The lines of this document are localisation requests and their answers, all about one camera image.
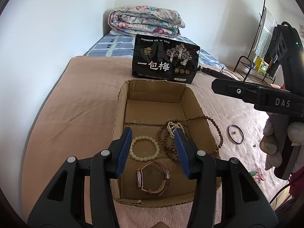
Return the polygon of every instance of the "white pearl bracelet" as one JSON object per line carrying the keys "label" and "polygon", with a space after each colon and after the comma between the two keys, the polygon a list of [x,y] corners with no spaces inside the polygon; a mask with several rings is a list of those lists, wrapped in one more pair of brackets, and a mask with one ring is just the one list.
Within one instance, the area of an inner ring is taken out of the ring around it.
{"label": "white pearl bracelet", "polygon": [[[153,156],[149,156],[149,157],[139,157],[139,156],[136,156],[133,152],[133,146],[134,146],[134,143],[138,140],[142,140],[142,139],[146,139],[146,140],[149,140],[151,141],[154,145],[155,145],[155,148],[156,148],[156,152]],[[149,137],[149,136],[138,136],[138,137],[135,137],[133,140],[132,140],[132,143],[131,143],[131,147],[130,147],[130,150],[129,150],[129,154],[130,156],[132,156],[133,159],[135,159],[136,161],[151,161],[151,160],[154,160],[156,159],[158,156],[159,156],[159,152],[160,151],[160,148],[159,148],[159,145],[158,143],[152,138],[152,137]]]}
{"label": "white pearl bracelet", "polygon": [[183,125],[181,125],[181,123],[177,122],[177,123],[175,124],[174,122],[168,122],[167,129],[168,129],[168,132],[169,132],[170,137],[171,137],[172,139],[174,138],[174,131],[175,131],[177,128],[181,128],[181,129],[183,130],[183,133],[185,134],[184,127],[183,127]]}

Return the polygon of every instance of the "metal rivet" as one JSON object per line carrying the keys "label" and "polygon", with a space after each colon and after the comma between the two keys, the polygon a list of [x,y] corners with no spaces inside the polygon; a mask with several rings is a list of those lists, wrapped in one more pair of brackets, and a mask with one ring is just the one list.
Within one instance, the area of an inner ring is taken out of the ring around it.
{"label": "metal rivet", "polygon": [[69,163],[73,163],[75,160],[76,160],[76,158],[75,158],[74,156],[71,156],[71,157],[68,157],[68,158],[67,158],[67,161],[68,161]]}
{"label": "metal rivet", "polygon": [[237,158],[231,158],[231,163],[233,164],[238,164],[239,163],[239,160]]}
{"label": "metal rivet", "polygon": [[110,154],[109,150],[102,150],[100,153],[102,156],[108,156]]}
{"label": "metal rivet", "polygon": [[203,151],[203,150],[198,150],[196,153],[197,153],[198,156],[205,156],[206,155],[206,152]]}

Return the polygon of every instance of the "folded quilt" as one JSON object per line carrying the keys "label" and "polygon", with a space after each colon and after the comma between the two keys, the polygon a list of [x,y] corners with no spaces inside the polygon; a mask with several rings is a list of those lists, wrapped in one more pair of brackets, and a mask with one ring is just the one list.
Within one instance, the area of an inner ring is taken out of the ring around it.
{"label": "folded quilt", "polygon": [[151,6],[122,6],[112,12],[109,26],[125,35],[178,37],[185,23],[175,10]]}

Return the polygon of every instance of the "red string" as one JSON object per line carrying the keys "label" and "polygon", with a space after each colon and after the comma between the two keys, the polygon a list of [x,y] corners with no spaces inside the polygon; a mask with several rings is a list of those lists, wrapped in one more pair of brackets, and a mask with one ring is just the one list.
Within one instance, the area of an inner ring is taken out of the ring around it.
{"label": "red string", "polygon": [[257,168],[256,174],[253,175],[252,178],[259,179],[259,180],[262,180],[262,181],[266,181],[266,179],[264,178],[264,175],[262,174],[261,168]]}

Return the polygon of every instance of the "snack package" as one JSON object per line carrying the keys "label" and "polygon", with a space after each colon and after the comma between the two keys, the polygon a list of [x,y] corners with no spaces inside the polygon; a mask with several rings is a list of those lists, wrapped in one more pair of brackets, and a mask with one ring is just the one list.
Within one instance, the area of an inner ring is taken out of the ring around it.
{"label": "snack package", "polygon": [[132,75],[190,84],[197,71],[200,47],[174,39],[136,35]]}

